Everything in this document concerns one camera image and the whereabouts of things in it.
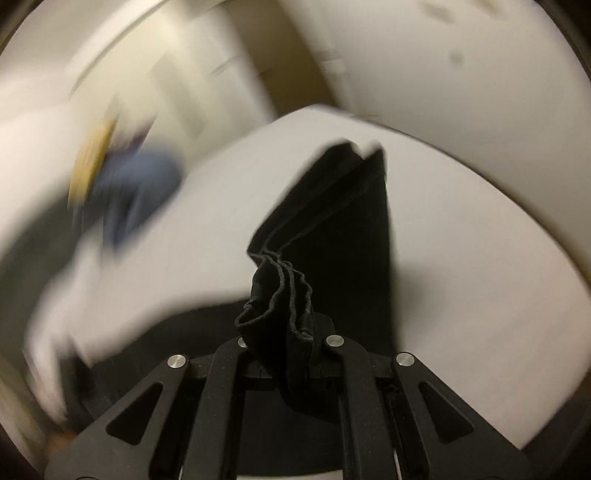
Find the white surface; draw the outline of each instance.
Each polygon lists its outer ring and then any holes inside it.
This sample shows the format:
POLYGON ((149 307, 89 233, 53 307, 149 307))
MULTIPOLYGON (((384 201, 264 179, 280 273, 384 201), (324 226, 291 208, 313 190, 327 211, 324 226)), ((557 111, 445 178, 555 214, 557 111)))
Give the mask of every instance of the white surface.
MULTIPOLYGON (((327 109, 292 113, 201 164, 141 237, 102 258, 90 295, 71 302, 83 308, 68 318, 59 307, 54 318, 97 360, 171 310, 248 295, 251 235, 342 138, 364 149, 380 142, 387 154, 401 347, 524 446, 591 363, 586 285, 556 243, 482 178, 416 140, 327 109)), ((54 290, 39 319, 68 295, 54 290)), ((42 356, 43 338, 35 344, 42 356)))
POLYGON ((591 85, 536 2, 282 2, 313 49, 343 59, 356 113, 499 182, 591 278, 591 85))
POLYGON ((0 124, 0 254, 38 210, 66 191, 86 128, 69 103, 0 124))

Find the black fabric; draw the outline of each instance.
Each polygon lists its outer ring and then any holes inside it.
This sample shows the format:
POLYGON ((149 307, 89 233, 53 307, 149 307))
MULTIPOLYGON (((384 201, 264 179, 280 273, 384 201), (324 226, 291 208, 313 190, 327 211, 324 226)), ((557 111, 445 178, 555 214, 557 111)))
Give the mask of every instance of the black fabric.
POLYGON ((258 269, 250 299, 169 317, 86 372, 62 363, 73 424, 96 419, 168 356, 207 355, 239 333, 282 397, 247 395, 238 472, 340 468, 339 427, 326 421, 335 419, 336 398, 309 394, 304 379, 322 342, 316 312, 367 350, 394 353, 384 177, 382 150, 366 159, 349 143, 326 150, 252 238, 248 254, 258 269))

